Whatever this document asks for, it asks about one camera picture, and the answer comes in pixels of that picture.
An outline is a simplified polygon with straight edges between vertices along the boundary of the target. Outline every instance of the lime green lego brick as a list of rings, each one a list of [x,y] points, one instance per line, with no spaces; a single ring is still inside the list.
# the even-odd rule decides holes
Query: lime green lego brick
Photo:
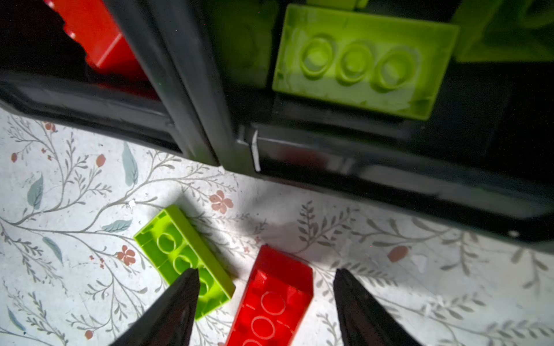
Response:
[[[460,26],[456,61],[553,61],[554,6],[535,0],[464,0],[452,17]]]
[[[287,7],[273,90],[427,120],[456,25]]]
[[[233,297],[233,281],[177,206],[163,209],[135,235],[135,240],[169,284],[186,269],[198,269],[196,320]]]
[[[354,8],[364,8],[367,0],[306,0],[306,4],[351,11]]]
[[[220,71],[230,82],[265,88],[278,0],[206,0],[204,12]]]

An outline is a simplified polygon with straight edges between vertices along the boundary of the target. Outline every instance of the lego brick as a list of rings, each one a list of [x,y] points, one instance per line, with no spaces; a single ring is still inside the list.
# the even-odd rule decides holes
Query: lego brick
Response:
[[[451,24],[291,4],[273,90],[427,120],[458,30]]]
[[[203,4],[222,74],[235,84],[265,88],[279,1],[208,0]]]
[[[186,269],[198,269],[196,320],[233,296],[233,281],[176,205],[163,209],[135,235],[135,240],[169,284]]]
[[[64,31],[83,47],[87,64],[97,72],[147,79],[102,0],[44,2],[64,19]]]
[[[354,8],[364,8],[368,0],[306,0],[311,6],[321,6],[351,11]]]
[[[464,0],[456,61],[553,61],[554,6],[536,0]]]
[[[226,345],[289,345],[314,296],[313,282],[306,264],[262,246]]]

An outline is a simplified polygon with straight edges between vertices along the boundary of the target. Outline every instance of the floral patterned floor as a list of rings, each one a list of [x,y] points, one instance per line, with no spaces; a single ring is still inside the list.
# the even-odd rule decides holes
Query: floral patterned floor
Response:
[[[191,345],[225,342],[266,243],[314,269],[293,345],[342,344],[337,267],[424,345],[554,344],[550,255],[2,110],[0,122],[3,345],[113,341],[167,288],[132,236],[173,203],[237,286]]]

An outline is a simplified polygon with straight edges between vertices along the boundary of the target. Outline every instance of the lego stud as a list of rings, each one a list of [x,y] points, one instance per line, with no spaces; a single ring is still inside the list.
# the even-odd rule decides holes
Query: lego stud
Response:
[[[270,315],[278,316],[285,312],[285,300],[276,292],[265,292],[260,303],[261,308]]]
[[[175,257],[173,260],[173,268],[179,274],[183,274],[185,270],[189,269],[191,264],[188,262],[188,259],[182,255]]]
[[[158,247],[165,254],[169,254],[171,251],[175,250],[175,238],[173,238],[171,234],[162,233],[160,237],[158,237],[157,242]]]
[[[275,336],[275,325],[266,316],[256,316],[250,324],[252,333],[262,340],[269,340]]]
[[[193,268],[198,267],[198,256],[194,253],[194,250],[192,250],[190,246],[187,246],[183,250],[181,250],[181,255],[183,255],[188,260]]]
[[[248,339],[243,342],[242,346],[261,346],[260,342],[254,339]]]
[[[311,38],[300,54],[300,68],[309,79],[319,79],[333,62],[331,42],[323,37]]]
[[[386,89],[394,90],[411,80],[416,74],[416,61],[406,49],[392,49],[377,64],[377,84]]]
[[[200,297],[204,296],[210,288],[213,286],[213,277],[206,268],[200,268],[198,270],[200,277]]]
[[[363,43],[351,43],[344,48],[337,64],[339,82],[352,85],[361,81],[373,67],[373,54]]]

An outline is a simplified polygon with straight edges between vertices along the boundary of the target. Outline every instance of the red lego brick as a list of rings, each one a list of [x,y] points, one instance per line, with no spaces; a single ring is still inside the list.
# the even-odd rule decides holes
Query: red lego brick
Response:
[[[102,74],[147,79],[102,0],[44,2],[64,19],[64,31],[83,47],[90,67]]]
[[[226,345],[289,345],[313,296],[312,268],[262,246]]]

